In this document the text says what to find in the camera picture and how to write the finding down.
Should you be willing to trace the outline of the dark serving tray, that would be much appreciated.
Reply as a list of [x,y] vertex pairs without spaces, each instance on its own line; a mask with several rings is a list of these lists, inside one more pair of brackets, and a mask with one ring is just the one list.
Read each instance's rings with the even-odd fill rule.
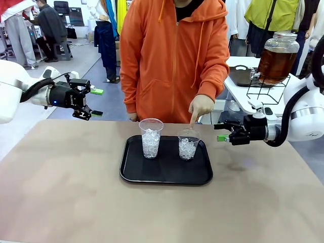
[[237,65],[230,67],[229,77],[239,87],[265,87],[271,88],[279,85],[282,81],[271,81],[265,79],[257,68],[246,67],[244,65]]

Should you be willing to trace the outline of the grey side table base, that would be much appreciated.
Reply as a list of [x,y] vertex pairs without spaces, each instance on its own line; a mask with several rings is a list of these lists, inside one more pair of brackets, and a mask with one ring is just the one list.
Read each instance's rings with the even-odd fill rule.
[[214,109],[210,114],[211,124],[222,123],[226,120],[242,122],[245,113],[234,100],[216,100]]

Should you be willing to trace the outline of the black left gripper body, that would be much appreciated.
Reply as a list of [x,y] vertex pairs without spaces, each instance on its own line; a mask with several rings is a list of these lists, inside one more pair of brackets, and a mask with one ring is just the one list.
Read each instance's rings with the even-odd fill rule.
[[74,84],[57,82],[51,87],[49,104],[61,108],[79,109],[84,106],[84,94]]

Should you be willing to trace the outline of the person's right forearm orange sleeve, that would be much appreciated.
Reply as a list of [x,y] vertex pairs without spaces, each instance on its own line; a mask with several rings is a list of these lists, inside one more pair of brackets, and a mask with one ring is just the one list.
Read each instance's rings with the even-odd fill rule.
[[128,114],[136,113],[137,77],[121,72],[121,89],[124,93],[124,104]]

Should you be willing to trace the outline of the seated person in dark jacket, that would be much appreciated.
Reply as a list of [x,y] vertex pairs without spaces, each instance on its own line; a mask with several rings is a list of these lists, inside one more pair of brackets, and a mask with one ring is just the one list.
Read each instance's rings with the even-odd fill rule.
[[35,0],[35,2],[39,8],[39,14],[33,23],[40,26],[43,33],[42,37],[36,39],[36,43],[45,53],[46,63],[57,62],[54,45],[67,40],[67,29],[57,11],[47,4],[47,0]]

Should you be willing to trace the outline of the person's left hand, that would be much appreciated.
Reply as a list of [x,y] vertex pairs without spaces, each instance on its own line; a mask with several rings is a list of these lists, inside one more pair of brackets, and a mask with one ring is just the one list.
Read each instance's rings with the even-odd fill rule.
[[189,105],[189,113],[191,114],[190,128],[192,129],[199,117],[210,113],[215,104],[215,99],[211,99],[206,95],[196,95]]

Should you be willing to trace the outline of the glass drink dispenser with tea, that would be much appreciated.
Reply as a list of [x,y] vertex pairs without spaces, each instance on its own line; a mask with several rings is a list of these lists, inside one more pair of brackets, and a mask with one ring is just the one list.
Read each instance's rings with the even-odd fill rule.
[[293,67],[299,48],[296,33],[275,32],[266,41],[259,66],[251,71],[250,79],[261,86],[283,82]]

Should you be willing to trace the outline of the person in orange hoodie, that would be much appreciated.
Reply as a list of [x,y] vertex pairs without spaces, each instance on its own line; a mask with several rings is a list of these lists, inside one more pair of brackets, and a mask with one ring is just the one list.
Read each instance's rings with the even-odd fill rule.
[[120,74],[138,79],[138,121],[190,123],[203,69],[230,56],[226,15],[222,0],[133,0],[120,34]]

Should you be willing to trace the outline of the black office chair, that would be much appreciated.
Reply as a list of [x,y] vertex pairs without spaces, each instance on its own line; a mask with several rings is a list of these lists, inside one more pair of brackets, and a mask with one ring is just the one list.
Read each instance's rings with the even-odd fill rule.
[[69,5],[66,1],[54,1],[54,9],[59,14],[61,19],[63,20],[63,23],[65,25],[68,24],[68,21],[66,19],[67,16],[69,16]]

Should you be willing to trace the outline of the yellow hanging garment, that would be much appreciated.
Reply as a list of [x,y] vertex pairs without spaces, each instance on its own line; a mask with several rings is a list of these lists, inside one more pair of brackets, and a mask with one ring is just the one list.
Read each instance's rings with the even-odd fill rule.
[[117,0],[117,33],[120,35],[127,14],[127,0]]

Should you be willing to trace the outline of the standing person in grey trousers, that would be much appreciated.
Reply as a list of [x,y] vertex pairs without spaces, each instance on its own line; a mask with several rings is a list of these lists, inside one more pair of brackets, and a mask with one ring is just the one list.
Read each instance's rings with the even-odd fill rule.
[[17,62],[23,67],[38,67],[23,14],[30,16],[32,0],[0,0],[0,23],[5,25]]

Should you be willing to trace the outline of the lime green jacket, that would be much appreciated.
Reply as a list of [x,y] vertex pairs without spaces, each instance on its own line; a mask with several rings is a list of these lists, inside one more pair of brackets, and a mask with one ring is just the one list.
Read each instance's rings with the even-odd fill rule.
[[[258,28],[266,29],[273,1],[252,0],[245,13],[246,21]],[[268,30],[274,32],[291,30],[298,5],[299,0],[276,0]]]

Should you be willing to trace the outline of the clear plastic cup with ice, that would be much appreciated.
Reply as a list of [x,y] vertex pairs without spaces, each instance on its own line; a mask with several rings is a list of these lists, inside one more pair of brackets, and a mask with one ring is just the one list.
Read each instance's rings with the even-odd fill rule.
[[190,128],[182,129],[178,134],[178,139],[180,158],[183,160],[193,159],[200,141],[200,133]]
[[146,118],[139,122],[142,136],[142,147],[144,157],[153,159],[157,156],[160,134],[164,124],[157,118]]

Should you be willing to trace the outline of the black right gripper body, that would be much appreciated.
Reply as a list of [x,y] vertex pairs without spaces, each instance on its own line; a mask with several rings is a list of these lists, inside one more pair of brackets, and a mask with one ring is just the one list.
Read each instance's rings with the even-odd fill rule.
[[231,143],[232,145],[246,145],[251,141],[261,141],[266,136],[266,118],[258,119],[253,118],[252,115],[246,115],[243,118],[245,130],[241,132],[235,132],[240,134],[241,138],[238,143]]

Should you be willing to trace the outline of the person's left forearm orange sleeve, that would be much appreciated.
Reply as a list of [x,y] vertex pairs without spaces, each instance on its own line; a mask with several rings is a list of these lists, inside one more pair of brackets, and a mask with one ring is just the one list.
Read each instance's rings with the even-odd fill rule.
[[226,63],[207,65],[201,75],[198,95],[204,95],[214,103],[216,97],[224,90],[224,81],[228,77],[229,67]]

